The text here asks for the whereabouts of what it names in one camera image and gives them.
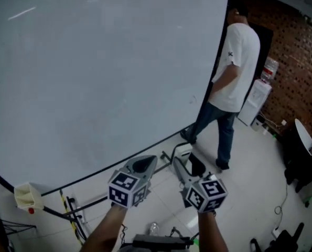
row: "plastic bottle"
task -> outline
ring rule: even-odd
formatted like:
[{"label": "plastic bottle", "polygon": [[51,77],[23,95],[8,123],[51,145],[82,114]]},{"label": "plastic bottle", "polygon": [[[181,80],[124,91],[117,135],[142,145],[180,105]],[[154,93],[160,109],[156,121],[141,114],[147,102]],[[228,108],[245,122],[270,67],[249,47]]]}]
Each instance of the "plastic bottle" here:
[{"label": "plastic bottle", "polygon": [[278,61],[270,57],[267,57],[262,74],[261,74],[261,79],[265,83],[270,83],[274,79],[277,73],[278,66],[279,66]]}]

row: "power cord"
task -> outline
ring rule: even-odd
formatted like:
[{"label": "power cord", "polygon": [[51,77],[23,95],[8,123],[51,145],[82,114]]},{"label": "power cord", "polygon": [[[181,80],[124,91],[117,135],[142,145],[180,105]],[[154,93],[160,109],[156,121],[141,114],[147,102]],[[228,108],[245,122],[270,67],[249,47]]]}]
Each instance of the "power cord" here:
[{"label": "power cord", "polygon": [[285,195],[285,198],[284,198],[284,200],[283,200],[281,205],[275,207],[275,214],[276,215],[281,215],[281,220],[279,221],[278,226],[276,227],[276,229],[278,229],[279,226],[281,225],[281,222],[282,222],[282,219],[283,219],[283,205],[285,204],[286,199],[287,199],[287,182],[286,182],[286,195]]},{"label": "power cord", "polygon": [[78,232],[79,237],[81,237],[82,240],[86,241],[85,238],[83,238],[83,236],[82,236],[82,234],[81,234],[81,232],[80,232],[80,230],[79,230],[79,227],[76,225],[76,223],[75,223],[74,225],[75,225],[75,227],[76,227],[76,229],[77,229],[77,232]]},{"label": "power cord", "polygon": [[268,122],[272,123],[273,125],[275,125],[275,127],[277,127],[277,128],[283,126],[283,125],[277,125],[277,124],[274,123],[272,120],[267,119],[266,116],[265,116],[262,112],[260,112],[260,115],[261,115],[266,121],[268,121]]},{"label": "power cord", "polygon": [[166,237],[172,237],[173,233],[177,233],[179,235],[180,238],[183,238],[183,235],[181,234],[181,232],[179,230],[177,230],[176,227],[173,227],[172,230],[171,230],[171,234],[169,236],[166,236]]},{"label": "power cord", "polygon": [[198,235],[199,235],[199,232],[198,232],[198,233],[196,233],[196,234],[194,234],[194,235],[192,236],[192,238],[191,238],[191,241],[193,241],[195,238],[197,238],[197,237],[198,237]]},{"label": "power cord", "polygon": [[121,245],[124,245],[124,243],[125,243],[125,239],[124,239],[125,231],[128,229],[128,227],[124,226],[123,224],[122,224],[122,227],[123,227],[123,229],[122,229],[122,233],[120,234],[120,238],[121,238]]}]

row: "brick wall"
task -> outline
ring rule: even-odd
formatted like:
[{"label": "brick wall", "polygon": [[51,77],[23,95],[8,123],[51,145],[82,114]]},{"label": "brick wall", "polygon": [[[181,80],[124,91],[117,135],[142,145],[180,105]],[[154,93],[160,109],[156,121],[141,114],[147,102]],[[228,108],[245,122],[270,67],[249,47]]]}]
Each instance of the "brick wall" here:
[{"label": "brick wall", "polygon": [[243,0],[249,21],[273,30],[269,56],[279,62],[272,92],[262,112],[287,126],[298,118],[312,136],[312,26],[296,9],[276,0]]}]

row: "white tile floor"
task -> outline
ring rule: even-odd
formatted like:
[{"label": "white tile floor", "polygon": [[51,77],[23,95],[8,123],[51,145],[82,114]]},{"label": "white tile floor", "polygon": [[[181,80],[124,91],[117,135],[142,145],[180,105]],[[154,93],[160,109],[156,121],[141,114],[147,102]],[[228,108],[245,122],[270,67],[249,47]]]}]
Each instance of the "white tile floor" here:
[{"label": "white tile floor", "polygon": [[[230,169],[217,174],[228,189],[229,195],[222,207],[217,210],[217,222],[228,245],[229,251],[250,251],[249,241],[255,237],[265,249],[273,239],[271,231],[280,216],[274,213],[275,206],[285,197],[286,181],[284,165],[280,155],[280,146],[270,135],[254,132],[239,120],[235,121],[235,135]],[[162,150],[171,154],[172,149],[182,139],[176,135],[143,154],[160,155]],[[209,125],[198,138],[194,146],[195,154],[203,160],[211,172],[216,172],[211,162],[217,156],[217,124]],[[158,160],[158,166],[164,162]],[[109,176],[114,169],[98,174],[63,190],[65,196],[73,196],[79,205],[97,200],[106,193]],[[137,208],[128,211],[124,224],[126,242],[137,233],[146,232],[148,225],[155,221],[160,225],[160,233],[169,235],[175,226],[183,235],[192,236],[198,231],[196,211],[185,209],[179,194],[180,184],[171,168],[166,168],[152,178],[152,191]],[[312,183],[302,192],[294,192],[294,186],[288,186],[288,198],[283,208],[281,229],[294,233],[300,222],[305,228],[299,240],[299,250],[308,251],[312,245],[312,200],[308,208],[302,198],[312,194]],[[45,204],[59,212],[63,205],[58,193],[45,196]],[[94,230],[110,208],[105,201],[85,210],[86,228]],[[12,236],[19,251],[79,251],[68,221],[53,217],[44,212],[28,215],[17,210],[13,196],[0,186],[0,216],[16,222],[37,225],[37,230],[29,230]]]}]

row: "black cable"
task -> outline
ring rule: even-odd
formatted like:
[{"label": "black cable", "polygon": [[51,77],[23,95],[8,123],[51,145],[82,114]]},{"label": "black cable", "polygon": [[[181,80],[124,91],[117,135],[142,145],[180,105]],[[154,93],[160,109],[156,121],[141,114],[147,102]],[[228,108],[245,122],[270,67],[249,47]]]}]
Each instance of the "black cable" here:
[{"label": "black cable", "polygon": [[281,215],[281,220],[278,223],[278,226],[276,227],[276,229],[278,229],[279,226],[281,225],[281,222],[282,222],[282,219],[283,219],[283,205],[285,204],[286,199],[287,199],[287,182],[286,182],[286,195],[285,195],[285,198],[284,198],[284,200],[283,200],[281,205],[275,207],[275,214],[276,215]]},{"label": "black cable", "polygon": [[21,224],[21,223],[11,222],[11,221],[7,221],[7,220],[3,220],[3,219],[0,219],[0,221],[6,222],[6,223],[12,223],[12,224],[20,225],[20,226],[23,226],[23,227],[25,227],[25,226],[35,227],[35,225]]},{"label": "black cable", "polygon": [[124,243],[125,243],[125,239],[124,239],[125,231],[128,229],[128,227],[124,226],[123,224],[122,224],[122,227],[123,227],[123,229],[122,229],[122,233],[120,234],[120,238],[121,238],[121,245],[124,245]]},{"label": "black cable", "polygon": [[24,232],[25,230],[32,229],[32,228],[33,228],[33,227],[26,228],[26,229],[22,229],[22,230],[19,230],[19,231],[17,231],[17,232],[7,233],[7,235],[11,235],[11,234],[14,234],[14,233],[21,233],[21,232]]},{"label": "black cable", "polygon": [[4,228],[5,228],[6,230],[11,230],[11,232],[13,232],[13,233],[17,232],[16,230],[14,230],[14,229],[12,229],[12,228],[6,226],[6,225],[4,225]]},{"label": "black cable", "polygon": [[194,235],[192,236],[192,238],[191,238],[191,241],[193,241],[195,238],[197,238],[198,235],[199,235],[199,232],[196,233],[196,234],[194,234]]},{"label": "black cable", "polygon": [[79,227],[76,225],[76,223],[74,224],[74,226],[75,226],[76,229],[77,229],[77,232],[78,232],[78,234],[79,234],[79,237],[81,237],[82,240],[86,241],[86,240],[84,239],[84,237],[82,236],[82,234],[81,234],[81,232],[80,232],[80,230],[79,230]]},{"label": "black cable", "polygon": [[30,226],[20,226],[20,225],[7,225],[7,224],[3,224],[3,226],[9,226],[9,227],[19,227],[19,228],[26,228],[26,227],[30,227]]},{"label": "black cable", "polygon": [[172,237],[173,233],[177,233],[180,238],[183,238],[183,235],[181,234],[181,232],[179,230],[177,230],[176,227],[173,227],[172,230],[171,230],[171,234],[169,236],[165,235],[165,237]]}]

